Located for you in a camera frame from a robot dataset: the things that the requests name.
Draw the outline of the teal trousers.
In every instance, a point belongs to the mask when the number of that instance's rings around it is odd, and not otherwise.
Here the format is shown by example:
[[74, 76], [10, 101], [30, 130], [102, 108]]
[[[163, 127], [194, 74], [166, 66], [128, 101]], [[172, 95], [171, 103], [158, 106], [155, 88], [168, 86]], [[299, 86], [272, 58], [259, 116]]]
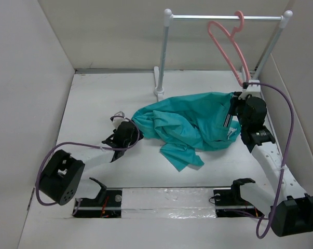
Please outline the teal trousers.
[[161, 154], [178, 170], [201, 167], [197, 150], [227, 149], [240, 134], [228, 116], [232, 93], [209, 92], [174, 96], [136, 111], [132, 120], [146, 139], [164, 142]]

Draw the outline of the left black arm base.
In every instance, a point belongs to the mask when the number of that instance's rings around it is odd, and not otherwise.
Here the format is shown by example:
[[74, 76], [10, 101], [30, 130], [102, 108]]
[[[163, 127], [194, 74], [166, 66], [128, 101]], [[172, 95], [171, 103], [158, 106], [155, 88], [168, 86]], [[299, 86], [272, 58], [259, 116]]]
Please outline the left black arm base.
[[75, 218], [121, 218], [122, 189], [110, 188], [101, 203], [83, 198], [74, 204]]

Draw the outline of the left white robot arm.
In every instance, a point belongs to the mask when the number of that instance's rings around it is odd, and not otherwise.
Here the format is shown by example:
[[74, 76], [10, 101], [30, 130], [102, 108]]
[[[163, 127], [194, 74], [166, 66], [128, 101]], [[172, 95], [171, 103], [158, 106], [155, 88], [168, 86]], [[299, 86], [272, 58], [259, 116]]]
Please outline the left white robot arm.
[[142, 138], [142, 131], [129, 120], [121, 122], [99, 146], [74, 143], [84, 150], [69, 153], [61, 149], [65, 143], [58, 144], [46, 155], [39, 168], [35, 183], [37, 201], [43, 206], [65, 205], [71, 199], [102, 205], [106, 186], [93, 177], [83, 180], [83, 172], [115, 162]]

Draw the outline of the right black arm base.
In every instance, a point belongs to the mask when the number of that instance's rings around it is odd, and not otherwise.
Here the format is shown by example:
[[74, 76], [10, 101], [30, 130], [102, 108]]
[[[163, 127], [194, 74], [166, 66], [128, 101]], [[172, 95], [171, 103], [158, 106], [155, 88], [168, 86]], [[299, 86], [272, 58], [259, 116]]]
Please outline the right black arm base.
[[209, 202], [215, 206], [217, 218], [250, 217], [260, 218], [262, 213], [251, 203], [236, 200], [230, 188], [215, 188], [209, 198]]

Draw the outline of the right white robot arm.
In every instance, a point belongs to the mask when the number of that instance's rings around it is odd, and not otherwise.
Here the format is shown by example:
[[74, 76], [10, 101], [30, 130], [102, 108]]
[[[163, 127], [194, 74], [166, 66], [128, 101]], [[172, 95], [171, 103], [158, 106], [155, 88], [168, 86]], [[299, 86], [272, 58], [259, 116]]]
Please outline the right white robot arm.
[[279, 237], [313, 231], [313, 196], [296, 181], [282, 164], [275, 138], [264, 125], [267, 106], [263, 99], [236, 92], [229, 114], [238, 118], [241, 139], [262, 167], [275, 195], [272, 196], [250, 178], [231, 185], [230, 198], [235, 204], [253, 204], [266, 218], [268, 227]]

